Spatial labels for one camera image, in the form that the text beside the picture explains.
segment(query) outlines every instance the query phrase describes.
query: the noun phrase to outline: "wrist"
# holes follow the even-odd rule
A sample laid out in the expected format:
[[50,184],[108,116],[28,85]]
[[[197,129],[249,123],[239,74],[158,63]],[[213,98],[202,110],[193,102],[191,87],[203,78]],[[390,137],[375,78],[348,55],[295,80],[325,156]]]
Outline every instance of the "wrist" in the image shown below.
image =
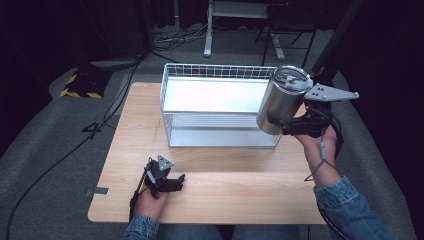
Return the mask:
[[318,169],[309,166],[311,172],[313,172],[313,179],[317,188],[325,187],[336,183],[342,177],[334,167],[324,162]]

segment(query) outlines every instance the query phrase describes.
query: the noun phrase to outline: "wooden tabletop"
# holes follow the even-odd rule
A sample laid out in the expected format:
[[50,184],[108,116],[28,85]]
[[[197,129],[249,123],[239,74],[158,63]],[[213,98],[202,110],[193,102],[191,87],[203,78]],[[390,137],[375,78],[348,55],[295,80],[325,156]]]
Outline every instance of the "wooden tabletop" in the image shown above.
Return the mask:
[[169,148],[160,109],[160,84],[129,91],[88,218],[128,222],[129,201],[148,158],[175,163],[168,178],[186,174],[171,193],[160,222],[210,224],[324,224],[301,144],[282,136],[275,149]]

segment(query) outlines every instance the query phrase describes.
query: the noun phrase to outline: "person's left hand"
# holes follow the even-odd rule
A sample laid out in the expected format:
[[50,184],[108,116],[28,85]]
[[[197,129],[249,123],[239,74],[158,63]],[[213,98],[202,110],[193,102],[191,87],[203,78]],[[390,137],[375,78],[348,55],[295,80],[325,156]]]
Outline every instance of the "person's left hand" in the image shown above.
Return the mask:
[[155,198],[152,196],[150,189],[146,189],[137,200],[134,215],[148,216],[157,221],[162,214],[162,210],[165,206],[166,200],[168,200],[168,197],[169,192],[158,192]]

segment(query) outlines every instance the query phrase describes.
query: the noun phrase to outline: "gray floor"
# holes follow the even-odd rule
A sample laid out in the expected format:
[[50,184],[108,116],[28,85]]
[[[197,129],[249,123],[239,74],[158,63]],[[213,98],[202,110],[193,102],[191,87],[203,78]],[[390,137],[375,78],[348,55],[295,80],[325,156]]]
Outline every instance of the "gray floor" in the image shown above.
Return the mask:
[[[158,53],[182,63],[256,66],[261,63],[264,47],[264,41],[254,43],[257,33],[243,29],[217,32],[210,58],[203,57],[203,38]],[[307,71],[331,34],[330,31],[318,33],[305,67]],[[286,54],[287,61],[280,62],[270,50],[266,65],[299,64],[303,52],[287,51]],[[132,80],[160,82],[167,62],[148,55]],[[129,69],[114,72],[103,99],[60,97],[74,70],[70,69],[51,84],[53,101],[22,130],[0,160],[0,239],[6,235],[9,215],[25,190],[88,136],[81,132],[84,127],[103,121],[129,73]],[[348,88],[340,74],[335,84]],[[346,101],[335,104],[334,112],[344,126],[346,138],[338,160],[340,171],[366,195],[396,239],[414,239],[405,199],[355,109]],[[116,126],[119,111],[117,113],[109,125]],[[113,135],[113,128],[104,127],[93,140],[88,140],[35,185],[15,212],[11,239],[122,238],[126,223],[93,223],[87,219],[91,198],[86,196],[86,191],[97,185]],[[302,229],[305,238],[305,226]],[[326,227],[313,226],[312,237],[327,239]]]

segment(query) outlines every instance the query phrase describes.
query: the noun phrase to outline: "metal wire basket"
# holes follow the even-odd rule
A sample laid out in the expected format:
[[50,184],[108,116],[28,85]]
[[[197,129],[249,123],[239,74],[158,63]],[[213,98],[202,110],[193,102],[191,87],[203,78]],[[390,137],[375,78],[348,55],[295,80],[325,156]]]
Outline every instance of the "metal wire basket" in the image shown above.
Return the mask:
[[170,147],[274,148],[256,116],[275,67],[166,64],[161,108]]

